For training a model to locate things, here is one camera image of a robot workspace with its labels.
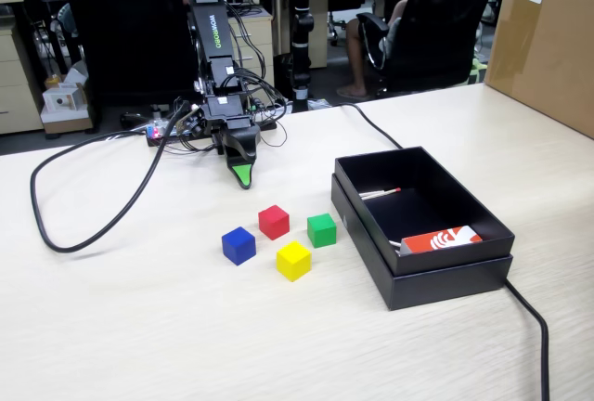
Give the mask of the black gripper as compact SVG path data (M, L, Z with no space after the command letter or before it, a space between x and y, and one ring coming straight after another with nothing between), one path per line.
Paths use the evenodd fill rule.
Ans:
M253 125L250 115L227 117L204 114L204 134L224 130L224 148L227 168L237 179L242 189L252 186L252 167L257 158L257 145L261 141L261 130Z

